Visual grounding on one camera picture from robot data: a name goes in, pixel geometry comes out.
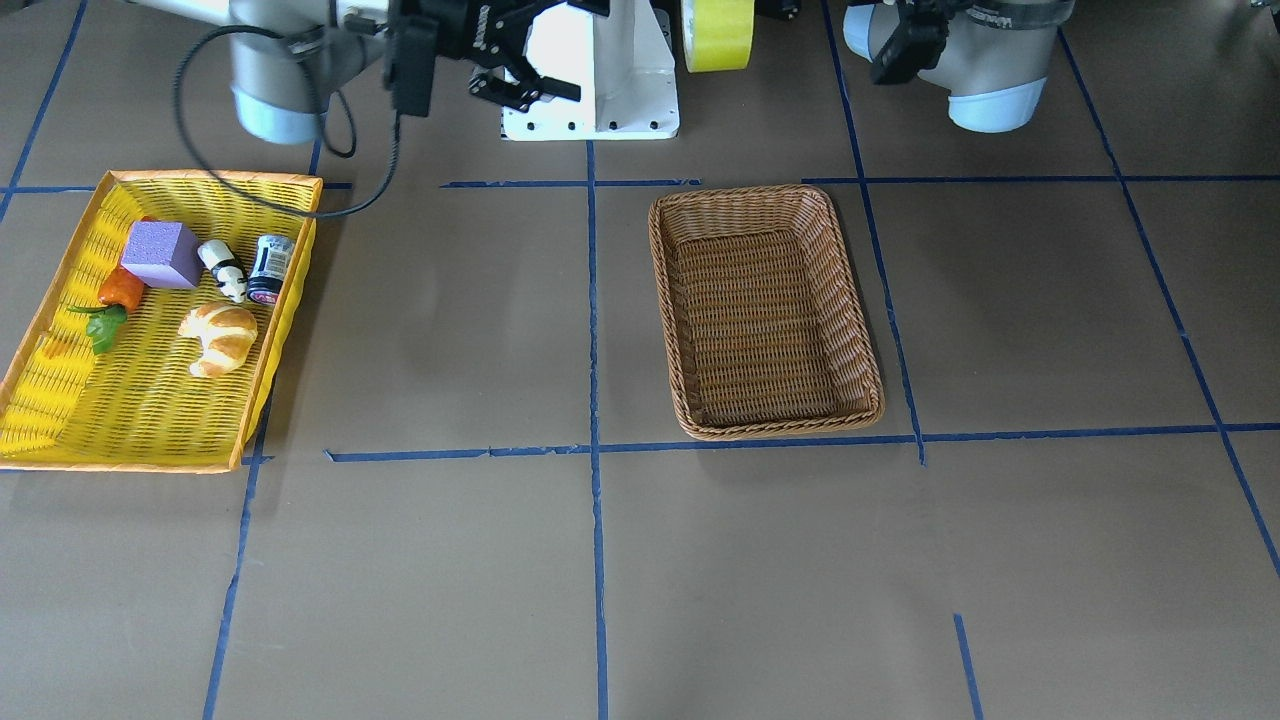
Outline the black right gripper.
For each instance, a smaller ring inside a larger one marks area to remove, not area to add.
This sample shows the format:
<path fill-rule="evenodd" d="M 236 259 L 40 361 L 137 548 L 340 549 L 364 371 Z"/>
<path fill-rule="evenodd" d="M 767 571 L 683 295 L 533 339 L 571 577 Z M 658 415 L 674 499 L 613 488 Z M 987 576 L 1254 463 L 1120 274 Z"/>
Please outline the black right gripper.
<path fill-rule="evenodd" d="M 541 12 L 557 6 L 611 15 L 611 0 L 431 1 L 431 54 L 480 65 L 468 79 L 468 94 L 499 108 L 527 113 L 536 102 L 553 99 L 580 102 L 579 85 L 536 70 L 520 74 L 518 68 L 508 68 L 529 64 L 526 50 L 532 22 Z"/>

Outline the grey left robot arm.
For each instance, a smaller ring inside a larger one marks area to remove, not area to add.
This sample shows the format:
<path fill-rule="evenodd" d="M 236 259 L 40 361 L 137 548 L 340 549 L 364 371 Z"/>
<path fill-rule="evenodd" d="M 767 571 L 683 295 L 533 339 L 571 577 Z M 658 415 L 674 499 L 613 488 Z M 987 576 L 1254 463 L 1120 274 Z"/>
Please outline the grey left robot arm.
<path fill-rule="evenodd" d="M 1277 105 L 1275 1 L 850 1 L 838 33 L 881 94 L 931 91 L 970 132 L 1028 126 L 1057 74 L 1137 120 L 1189 131 Z"/>

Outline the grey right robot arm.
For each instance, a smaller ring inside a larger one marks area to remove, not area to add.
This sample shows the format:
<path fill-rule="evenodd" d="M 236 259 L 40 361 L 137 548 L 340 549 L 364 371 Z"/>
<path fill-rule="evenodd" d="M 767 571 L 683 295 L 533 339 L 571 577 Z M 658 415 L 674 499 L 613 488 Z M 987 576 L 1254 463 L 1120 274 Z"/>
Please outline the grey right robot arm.
<path fill-rule="evenodd" d="M 232 44 L 239 123 L 273 143 L 320 136 L 328 100 L 375 61 L 390 105 L 428 117 L 439 59 L 475 65 L 468 92 L 527 111 L 571 102 L 580 86 L 541 74 L 526 50 L 548 1 L 155 1 L 154 9 L 211 26 Z"/>

